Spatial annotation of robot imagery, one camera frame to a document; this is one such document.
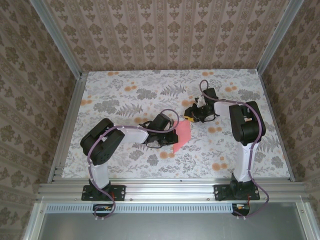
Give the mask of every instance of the gray leaf pattern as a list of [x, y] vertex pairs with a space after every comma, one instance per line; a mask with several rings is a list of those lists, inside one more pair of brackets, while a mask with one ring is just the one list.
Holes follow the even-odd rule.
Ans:
[[[107, 117], [115, 125], [137, 126], [153, 120], [168, 108], [177, 111], [182, 118], [194, 98], [200, 96], [202, 79], [209, 81], [209, 86], [216, 89], [221, 99], [258, 103], [267, 131], [255, 154], [252, 172], [256, 177], [288, 177], [259, 76], [256, 70], [247, 69], [217, 69], [214, 73], [211, 70], [90, 72], [63, 177], [88, 177], [80, 141], [101, 119]], [[172, 112], [165, 114], [176, 119]], [[219, 116], [212, 122], [191, 123], [190, 127], [191, 140], [175, 154], [173, 146], [152, 149], [139, 143], [121, 144], [108, 161], [109, 177], [229, 178], [238, 160], [230, 120]]]

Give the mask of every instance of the wall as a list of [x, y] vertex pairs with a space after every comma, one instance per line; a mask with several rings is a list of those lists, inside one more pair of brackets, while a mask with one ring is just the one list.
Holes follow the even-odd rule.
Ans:
[[19, 239], [75, 79], [28, 0], [0, 1], [0, 239]]
[[256, 68], [288, 0], [45, 0], [83, 71]]
[[298, 181], [320, 218], [320, 0], [305, 0], [262, 75]]

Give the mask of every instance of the floral tablecloth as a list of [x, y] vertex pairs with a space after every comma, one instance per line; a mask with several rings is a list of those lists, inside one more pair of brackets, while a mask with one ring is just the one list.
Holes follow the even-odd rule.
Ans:
[[[254, 177], [289, 177], [283, 150], [255, 69], [97, 71], [88, 74], [70, 143], [64, 178], [87, 178], [86, 156], [80, 141], [101, 119], [116, 125], [153, 120], [171, 108], [183, 117], [200, 96], [199, 83], [209, 81], [219, 98], [256, 101], [266, 134], [253, 163]], [[230, 120], [191, 123], [191, 140], [173, 154], [172, 146], [151, 149], [122, 144], [108, 161], [110, 178], [228, 178], [237, 161], [237, 142]]]

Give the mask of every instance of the pink cloth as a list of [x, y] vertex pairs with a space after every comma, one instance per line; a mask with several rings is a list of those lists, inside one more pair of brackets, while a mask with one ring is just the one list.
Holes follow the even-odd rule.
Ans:
[[179, 125], [175, 129], [175, 133], [178, 135], [179, 142], [173, 144], [173, 153], [176, 153], [183, 145], [185, 145], [191, 139], [190, 122], [180, 121]]

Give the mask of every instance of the white arm segment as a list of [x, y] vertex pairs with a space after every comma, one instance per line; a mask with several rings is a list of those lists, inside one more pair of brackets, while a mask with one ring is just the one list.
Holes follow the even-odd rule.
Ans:
[[[146, 141], [149, 134], [141, 129], [135, 128], [118, 128], [121, 132], [124, 133], [124, 138], [121, 141], [121, 144], [125, 143], [138, 143], [142, 144]], [[98, 185], [99, 188], [104, 188], [110, 182], [108, 177], [108, 162], [106, 161], [101, 165], [91, 165], [91, 171], [93, 180]]]
[[[255, 154], [259, 143], [256, 143], [253, 147], [252, 152], [252, 161], [251, 161], [251, 169], [252, 164], [255, 160]], [[248, 143], [247, 146], [243, 146], [241, 142], [237, 143], [237, 153], [236, 153], [236, 164], [235, 169], [233, 171], [233, 175], [238, 182], [248, 182], [251, 181], [251, 178], [248, 174], [248, 166], [249, 166], [249, 157], [250, 157], [250, 148], [252, 143]]]
[[217, 101], [214, 103], [214, 112], [217, 115], [230, 118], [229, 106], [235, 105], [234, 103]]

